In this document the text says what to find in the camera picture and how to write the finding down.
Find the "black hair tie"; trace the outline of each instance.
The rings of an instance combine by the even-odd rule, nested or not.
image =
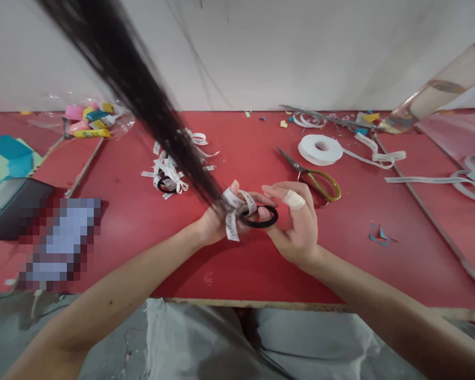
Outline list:
[[[163,176],[163,177],[160,179],[160,181],[158,181],[158,183],[157,183],[158,189],[159,189],[161,192],[163,192],[163,193],[174,194],[174,193],[176,192],[176,189],[174,189],[174,190],[164,190],[164,189],[162,189],[162,186],[165,186],[165,185],[164,185],[164,181],[165,181],[166,179],[170,179],[170,178],[169,178],[168,176]]]
[[[271,227],[274,223],[276,223],[276,221],[278,220],[278,211],[276,211],[276,208],[271,207],[271,206],[259,206],[259,207],[267,208],[269,210],[269,212],[271,212],[273,214],[273,217],[271,219],[269,219],[268,221],[265,221],[265,222],[253,222],[253,221],[250,221],[250,220],[246,219],[246,216],[248,216],[248,212],[250,212],[250,211],[245,210],[239,215],[239,220],[241,221],[241,223],[247,225],[248,227],[252,227],[252,228],[267,228],[267,227]]]

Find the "floor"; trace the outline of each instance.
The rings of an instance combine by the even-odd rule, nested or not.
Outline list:
[[[64,305],[70,304],[76,297],[42,294],[35,308],[35,314],[40,318],[32,320],[30,316],[33,304],[32,293],[0,294],[0,378],[35,335],[63,310]],[[146,313],[143,312],[145,308],[146,303],[107,338],[92,348],[79,375],[80,380],[125,378],[135,380],[143,377],[146,330],[141,332],[135,330],[141,330],[147,326]],[[127,353],[130,354],[128,361],[126,361]]]

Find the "black hair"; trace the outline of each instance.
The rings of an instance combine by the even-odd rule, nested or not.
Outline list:
[[[174,158],[208,203],[221,190],[202,165],[159,75],[126,11],[117,0],[37,0],[96,73]]]

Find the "hand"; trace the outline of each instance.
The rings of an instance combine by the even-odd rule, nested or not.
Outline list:
[[[296,265],[312,264],[320,258],[317,245],[317,215],[313,207],[313,197],[308,186],[300,182],[278,182],[273,186],[263,185],[262,190],[269,199],[283,200],[289,190],[302,196],[306,204],[298,210],[290,210],[293,229],[280,231],[273,225],[266,229],[269,237],[283,257]],[[269,220],[271,214],[263,207],[259,209],[260,219]]]
[[[234,180],[230,188],[234,195],[244,200],[243,195],[239,193],[238,181]],[[250,194],[250,196],[258,203],[262,203],[267,206],[278,207],[278,204],[276,202],[265,197],[262,194],[256,192],[248,192],[248,194]],[[225,210],[223,205],[214,203],[210,208],[206,210],[204,215],[197,222],[195,222],[204,245],[214,244],[227,236],[227,233],[225,232],[226,215],[227,211]],[[259,217],[255,213],[254,215],[251,215],[249,219],[252,221],[257,221]],[[239,220],[236,223],[236,227],[238,234],[243,234],[250,230],[250,227],[245,226]]]

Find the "gray pants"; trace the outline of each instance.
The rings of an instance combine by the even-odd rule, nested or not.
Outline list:
[[[419,379],[356,314],[147,302],[146,373],[157,379]]]

